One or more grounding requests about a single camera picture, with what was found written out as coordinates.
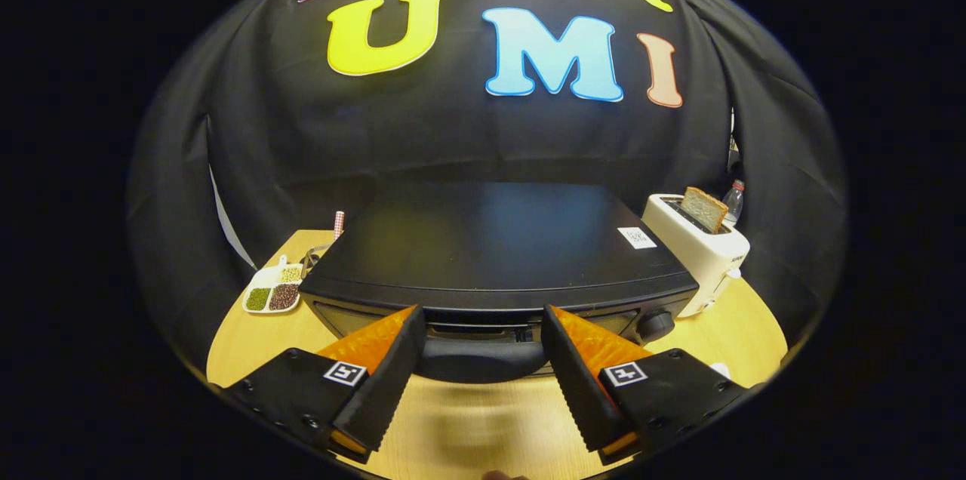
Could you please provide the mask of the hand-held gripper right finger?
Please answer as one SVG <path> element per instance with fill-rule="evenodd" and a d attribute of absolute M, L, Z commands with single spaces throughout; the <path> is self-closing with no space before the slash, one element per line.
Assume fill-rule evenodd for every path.
<path fill-rule="evenodd" d="M 679 347 L 648 352 L 553 305 L 541 342 L 584 445 L 604 465 L 652 458 L 755 394 Z"/>

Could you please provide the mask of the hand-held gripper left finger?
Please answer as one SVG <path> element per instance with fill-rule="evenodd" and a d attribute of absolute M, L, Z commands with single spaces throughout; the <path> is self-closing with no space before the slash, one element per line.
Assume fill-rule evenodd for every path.
<path fill-rule="evenodd" d="M 290 347 L 223 391 L 304 445 L 367 463 L 425 342 L 425 315 L 413 305 L 318 352 Z"/>

